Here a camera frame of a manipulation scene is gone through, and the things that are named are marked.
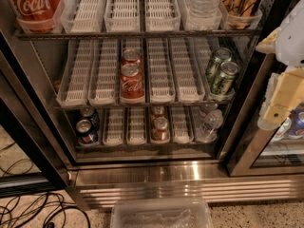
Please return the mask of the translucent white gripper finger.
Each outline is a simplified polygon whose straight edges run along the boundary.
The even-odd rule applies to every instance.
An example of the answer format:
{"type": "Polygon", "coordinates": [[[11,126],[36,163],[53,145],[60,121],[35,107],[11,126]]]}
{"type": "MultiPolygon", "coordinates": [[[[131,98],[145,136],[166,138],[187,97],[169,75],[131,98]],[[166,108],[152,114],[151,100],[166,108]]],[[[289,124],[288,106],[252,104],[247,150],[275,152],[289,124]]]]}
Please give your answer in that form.
{"type": "Polygon", "coordinates": [[[256,51],[264,54],[276,54],[276,37],[280,28],[274,29],[266,38],[256,45],[256,51]]]}
{"type": "Polygon", "coordinates": [[[270,130],[277,129],[276,124],[268,123],[264,119],[264,115],[266,113],[266,110],[267,110],[268,106],[270,105],[271,98],[272,98],[272,96],[275,92],[277,81],[278,81],[278,74],[277,73],[272,73],[271,77],[268,81],[268,84],[267,84],[267,88],[266,88],[266,92],[265,92],[265,101],[261,105],[261,108],[260,108],[260,111],[259,111],[259,117],[258,117],[258,120],[257,120],[257,126],[262,130],[270,131],[270,130]]]}

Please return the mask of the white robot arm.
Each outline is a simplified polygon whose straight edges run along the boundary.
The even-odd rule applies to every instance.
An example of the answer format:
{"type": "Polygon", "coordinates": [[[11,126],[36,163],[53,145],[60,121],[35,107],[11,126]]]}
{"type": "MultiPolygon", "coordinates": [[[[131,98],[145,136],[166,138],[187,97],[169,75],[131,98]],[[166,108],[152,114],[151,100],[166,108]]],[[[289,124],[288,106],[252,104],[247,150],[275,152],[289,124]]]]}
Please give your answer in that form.
{"type": "Polygon", "coordinates": [[[287,67],[271,75],[257,121],[260,129],[275,130],[304,101],[304,0],[257,44],[256,50],[274,54],[287,67]]]}

